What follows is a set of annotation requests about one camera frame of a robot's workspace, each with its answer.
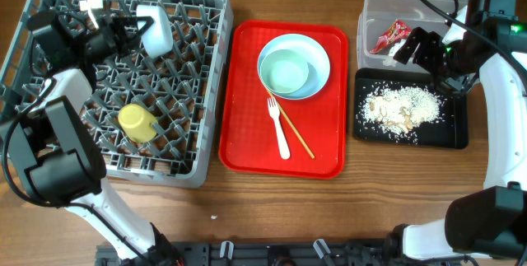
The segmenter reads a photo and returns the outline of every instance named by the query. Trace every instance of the plastic tray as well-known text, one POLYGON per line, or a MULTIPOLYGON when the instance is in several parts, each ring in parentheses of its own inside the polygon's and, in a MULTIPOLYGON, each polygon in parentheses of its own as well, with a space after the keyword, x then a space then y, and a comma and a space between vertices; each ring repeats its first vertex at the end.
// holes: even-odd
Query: plastic tray
MULTIPOLYGON (((386 69, 359 69, 355 75, 355 102, 353 117, 353 134, 355 137, 367 141, 396 143, 393 133, 383 133, 378 123, 366 122, 360 115, 361 102, 373 92, 379 83, 386 82, 388 88, 398 90, 403 86, 427 88, 433 92, 430 75, 415 72, 396 72, 386 69)), ((467 97, 440 97, 439 123, 423 123, 413 132, 417 135, 411 138, 399 138, 399 144, 418 146, 450 147, 462 149, 469 144, 469 127, 467 113, 467 97)))
MULTIPOLYGON (((0 119, 12 117, 38 94, 43 80, 28 68, 32 36, 30 15, 54 7, 78 7, 80 0, 27 0, 1 71, 0 119)), ((107 162, 108 175, 179 187, 199 187, 207 177, 216 125, 217 89, 232 27, 229 0, 105 0, 115 12, 130 16, 138 4, 164 7, 175 35, 172 53, 149 58, 142 49, 97 66, 94 95, 82 118, 107 162), (115 117, 127 103, 137 103, 158 120, 149 143, 131 143, 115 117)), ((84 13, 77 16, 87 19, 84 13)), ((66 22, 72 32, 75 22, 66 22)), ((35 50, 35 66, 43 54, 35 50)))
MULTIPOLYGON (((453 0, 428 0, 445 12, 454 10, 453 0)), ((466 6, 469 0, 459 0, 459 9, 466 6)), ((379 36, 400 19, 411 28, 421 27, 444 36, 449 27, 444 18, 425 6, 419 0, 364 0, 364 9, 359 17, 357 27, 357 63, 359 68, 383 68, 404 72, 424 72, 425 69, 413 64, 394 61, 388 56, 389 48, 378 54, 369 51, 375 48, 379 36)))
POLYGON ((233 40, 219 150, 223 164, 232 170, 273 175, 317 179, 338 175, 344 166, 346 149, 346 35, 332 26, 247 21, 236 29, 233 40), (267 108, 268 93, 256 68, 262 48, 275 37, 291 33, 319 42, 331 64, 328 82, 316 95, 305 100, 278 98, 315 154, 314 160, 283 118, 291 158, 280 157, 267 108))

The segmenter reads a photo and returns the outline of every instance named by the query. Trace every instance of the wooden chopstick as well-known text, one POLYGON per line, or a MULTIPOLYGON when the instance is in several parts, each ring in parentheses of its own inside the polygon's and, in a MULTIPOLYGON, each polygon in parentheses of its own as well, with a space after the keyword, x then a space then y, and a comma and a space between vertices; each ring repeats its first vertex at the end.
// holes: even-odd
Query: wooden chopstick
MULTIPOLYGON (((268 88, 265 88, 265 90, 267 91, 267 93, 269 93, 269 96, 274 97, 273 93, 271 93, 271 91, 268 88)), ((298 140, 300 140, 300 143, 302 144, 302 146, 304 146, 307 153, 310 154, 311 159, 315 159, 315 155, 313 155, 313 152, 310 150, 309 147, 307 147, 307 144, 305 143, 304 138, 302 138, 302 136, 298 133, 298 130, 296 130, 295 125, 293 125, 293 122, 291 122, 289 117, 287 117, 286 112, 280 106, 280 104, 278 103, 278 100, 277 100, 277 105, 278 105, 278 108, 280 108, 280 112, 282 113, 282 116, 286 118, 286 121, 289 123, 289 126, 291 126, 291 128, 295 132, 296 137, 298 138, 298 140)))

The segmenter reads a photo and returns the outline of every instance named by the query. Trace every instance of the red wrapper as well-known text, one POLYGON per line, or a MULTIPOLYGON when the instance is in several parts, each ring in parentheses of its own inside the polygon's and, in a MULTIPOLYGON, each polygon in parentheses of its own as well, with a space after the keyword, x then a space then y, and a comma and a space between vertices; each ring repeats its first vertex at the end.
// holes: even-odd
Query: red wrapper
POLYGON ((370 53, 377 54, 379 51, 388 47, 390 44, 401 39, 406 39, 408 35, 410 35, 410 32, 412 32, 410 27, 404 24, 404 22, 401 20, 397 20, 384 34, 379 37, 377 46, 372 51, 370 51, 370 53))

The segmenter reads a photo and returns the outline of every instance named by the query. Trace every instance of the red tray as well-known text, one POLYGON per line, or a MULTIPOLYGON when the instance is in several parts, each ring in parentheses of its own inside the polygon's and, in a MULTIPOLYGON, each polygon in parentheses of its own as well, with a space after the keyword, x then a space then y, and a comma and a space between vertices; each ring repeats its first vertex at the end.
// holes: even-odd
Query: red tray
POLYGON ((272 21, 246 21, 235 32, 223 113, 220 159, 232 170, 317 179, 337 176, 344 167, 347 106, 346 35, 333 26, 272 21), (283 160, 278 151, 274 123, 268 113, 269 97, 259 80, 260 51, 285 34, 306 35, 319 42, 329 56, 331 72, 324 88, 304 100, 278 103, 304 138, 315 159, 280 116, 291 150, 283 160))

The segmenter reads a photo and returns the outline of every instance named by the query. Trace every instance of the wooden table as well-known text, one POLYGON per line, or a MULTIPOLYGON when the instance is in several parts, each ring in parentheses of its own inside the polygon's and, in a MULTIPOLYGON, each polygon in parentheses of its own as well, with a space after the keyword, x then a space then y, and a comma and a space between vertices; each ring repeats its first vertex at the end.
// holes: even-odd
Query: wooden table
MULTIPOLYGON (((324 23, 349 37, 350 88, 357 70, 357 19, 364 0, 231 0, 235 26, 248 19, 324 23)), ((0 0, 0 56, 26 0, 0 0)), ((527 0, 518 0, 524 20, 527 0)), ((352 109, 352 96, 349 96, 352 109)), ((348 113, 351 122, 352 112, 348 113)), ((360 142, 347 129, 347 160, 334 180, 235 173, 217 156, 196 190, 115 181, 121 197, 174 241, 311 241, 382 237, 400 223, 443 218, 454 199, 483 187, 487 113, 483 90, 469 94, 470 144, 454 151, 360 142)), ((23 203, 0 181, 0 264, 93 265, 105 240, 64 210, 23 203)))

